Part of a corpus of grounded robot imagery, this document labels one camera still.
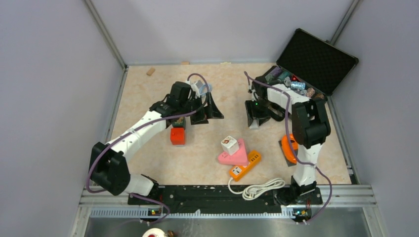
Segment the red cube socket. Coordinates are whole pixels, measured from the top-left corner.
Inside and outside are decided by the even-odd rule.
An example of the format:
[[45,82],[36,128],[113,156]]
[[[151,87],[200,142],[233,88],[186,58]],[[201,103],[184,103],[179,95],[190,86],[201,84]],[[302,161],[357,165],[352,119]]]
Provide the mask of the red cube socket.
[[170,141],[174,146],[183,146],[186,144],[186,133],[182,127],[173,127],[170,130]]

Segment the white cube socket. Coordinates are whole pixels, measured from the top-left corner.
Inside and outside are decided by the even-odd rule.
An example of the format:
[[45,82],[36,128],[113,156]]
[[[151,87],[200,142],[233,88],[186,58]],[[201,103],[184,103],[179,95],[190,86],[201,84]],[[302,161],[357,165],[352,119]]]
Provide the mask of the white cube socket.
[[234,155],[240,148],[238,141],[232,136],[225,137],[220,143],[224,152],[230,156]]

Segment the pink triangular power strip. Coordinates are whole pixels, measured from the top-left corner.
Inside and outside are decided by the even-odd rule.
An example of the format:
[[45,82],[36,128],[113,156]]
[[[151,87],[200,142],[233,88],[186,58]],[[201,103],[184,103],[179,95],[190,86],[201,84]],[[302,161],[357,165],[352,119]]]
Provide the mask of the pink triangular power strip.
[[239,150],[234,153],[234,155],[230,156],[226,152],[222,152],[217,160],[220,164],[223,165],[247,165],[248,164],[248,157],[246,146],[243,138],[238,139],[239,143]]

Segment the orange power strip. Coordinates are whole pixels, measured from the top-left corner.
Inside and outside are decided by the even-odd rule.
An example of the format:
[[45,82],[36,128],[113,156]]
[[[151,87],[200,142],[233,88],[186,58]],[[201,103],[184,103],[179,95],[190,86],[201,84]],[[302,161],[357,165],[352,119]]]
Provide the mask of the orange power strip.
[[257,164],[261,161],[261,154],[253,150],[248,154],[248,164],[247,165],[236,165],[230,169],[230,177],[235,181],[240,181],[246,174],[248,174]]

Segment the green cube socket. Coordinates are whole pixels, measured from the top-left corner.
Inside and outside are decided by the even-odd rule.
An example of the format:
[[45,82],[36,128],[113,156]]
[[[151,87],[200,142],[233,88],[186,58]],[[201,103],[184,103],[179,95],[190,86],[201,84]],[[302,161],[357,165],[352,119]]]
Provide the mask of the green cube socket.
[[185,117],[179,117],[177,119],[174,119],[171,122],[171,125],[173,128],[183,128],[186,129],[186,118]]

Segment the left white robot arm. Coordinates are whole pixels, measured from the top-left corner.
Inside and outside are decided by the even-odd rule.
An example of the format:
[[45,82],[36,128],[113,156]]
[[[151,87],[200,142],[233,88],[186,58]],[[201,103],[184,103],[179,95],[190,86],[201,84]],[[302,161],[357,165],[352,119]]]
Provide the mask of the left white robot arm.
[[151,138],[167,129],[172,122],[189,117],[192,125],[209,119],[223,119],[212,98],[212,85],[175,82],[163,100],[154,103],[145,115],[117,138],[96,143],[91,151],[88,181],[114,196],[138,194],[146,204],[158,199],[158,183],[142,174],[131,174],[128,162]]

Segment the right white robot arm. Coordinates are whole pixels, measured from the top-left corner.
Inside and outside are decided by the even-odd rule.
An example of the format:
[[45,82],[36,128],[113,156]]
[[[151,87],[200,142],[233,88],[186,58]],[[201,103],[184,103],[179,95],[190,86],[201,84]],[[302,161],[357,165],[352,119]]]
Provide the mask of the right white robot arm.
[[291,145],[291,135],[298,144],[298,153],[291,151],[296,159],[296,170],[291,179],[290,198],[295,203],[304,203],[316,188],[315,173],[318,169],[317,161],[320,150],[331,133],[331,127],[322,99],[311,99],[302,96],[284,84],[268,85],[252,79],[244,72],[248,79],[249,90],[255,92],[255,99],[262,96],[258,89],[266,91],[267,101],[285,109],[285,123],[289,115],[292,116],[292,132],[286,125],[286,141]]

